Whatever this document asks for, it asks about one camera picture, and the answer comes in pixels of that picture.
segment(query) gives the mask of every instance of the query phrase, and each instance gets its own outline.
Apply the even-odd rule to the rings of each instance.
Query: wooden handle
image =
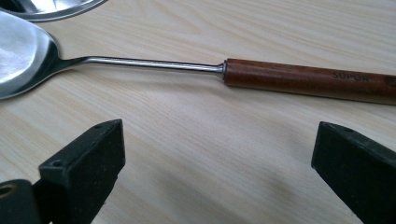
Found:
[[[396,76],[228,59],[224,83],[236,87],[396,105]]]

